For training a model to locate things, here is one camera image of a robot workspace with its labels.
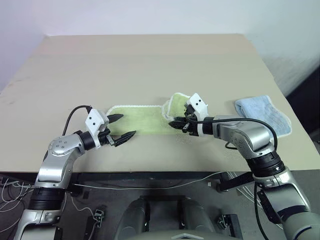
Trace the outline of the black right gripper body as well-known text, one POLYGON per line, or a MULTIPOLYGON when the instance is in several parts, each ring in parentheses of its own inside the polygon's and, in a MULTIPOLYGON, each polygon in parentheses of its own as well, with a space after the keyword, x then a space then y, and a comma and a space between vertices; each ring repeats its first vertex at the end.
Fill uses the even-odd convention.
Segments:
POLYGON ((185 117, 186 123, 188 124, 186 131, 191 136, 199 137, 200 135, 198 133, 198 123, 197 123, 200 120, 199 111, 196 109, 195 106, 192 106, 191 104, 188 104, 188 103, 185 103, 184 107, 185 107, 184 117, 185 117))

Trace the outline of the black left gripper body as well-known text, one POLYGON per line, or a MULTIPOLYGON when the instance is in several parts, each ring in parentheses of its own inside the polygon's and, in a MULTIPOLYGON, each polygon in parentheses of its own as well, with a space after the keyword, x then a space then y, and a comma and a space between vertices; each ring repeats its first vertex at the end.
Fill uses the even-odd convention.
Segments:
POLYGON ((111 145, 114 146, 115 145, 115 140, 111 137, 110 135, 111 131, 106 128, 104 131, 101 131, 98 134, 98 140, 101 146, 104 145, 111 145))

